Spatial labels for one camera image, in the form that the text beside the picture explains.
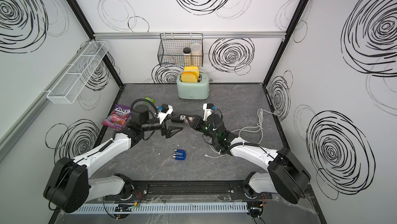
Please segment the black power strip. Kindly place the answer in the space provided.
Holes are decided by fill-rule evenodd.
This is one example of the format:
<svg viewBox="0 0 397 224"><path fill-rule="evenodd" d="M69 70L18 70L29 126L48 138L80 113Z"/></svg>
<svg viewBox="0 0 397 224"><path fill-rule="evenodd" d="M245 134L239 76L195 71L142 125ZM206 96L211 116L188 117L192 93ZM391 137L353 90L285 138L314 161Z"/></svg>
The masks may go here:
<svg viewBox="0 0 397 224"><path fill-rule="evenodd" d="M171 116L171 122L173 123L184 123L186 115L176 114Z"/></svg>

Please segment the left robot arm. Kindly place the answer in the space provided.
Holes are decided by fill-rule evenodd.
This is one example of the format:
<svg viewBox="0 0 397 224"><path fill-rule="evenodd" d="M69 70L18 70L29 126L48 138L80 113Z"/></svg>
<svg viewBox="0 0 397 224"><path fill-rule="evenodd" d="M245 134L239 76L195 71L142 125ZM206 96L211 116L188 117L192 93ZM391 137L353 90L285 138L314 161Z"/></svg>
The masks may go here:
<svg viewBox="0 0 397 224"><path fill-rule="evenodd" d="M145 132L160 131L162 136L170 138L181 131L180 127L166 125L166 121L175 116L171 105L155 107L147 99L135 100L130 107L130 119L113 138L82 155L64 157L55 163L43 192L44 198L66 213L106 196L130 200L135 190L129 177L120 173L103 178L92 178L92 175L143 140Z"/></svg>

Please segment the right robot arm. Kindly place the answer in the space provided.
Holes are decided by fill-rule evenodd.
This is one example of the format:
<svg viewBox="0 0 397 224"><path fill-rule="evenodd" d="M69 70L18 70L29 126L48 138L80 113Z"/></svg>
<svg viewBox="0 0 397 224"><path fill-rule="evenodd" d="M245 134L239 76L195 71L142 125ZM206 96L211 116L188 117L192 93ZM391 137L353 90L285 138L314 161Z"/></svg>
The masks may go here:
<svg viewBox="0 0 397 224"><path fill-rule="evenodd" d="M219 155L239 157L265 170L264 173L251 172L244 180L243 191L248 198L255 199L262 193L278 194L287 202L297 204L305 197L311 175L291 150L268 149L248 142L227 130L217 114L207 118L187 116L186 123L209 137L209 144Z"/></svg>

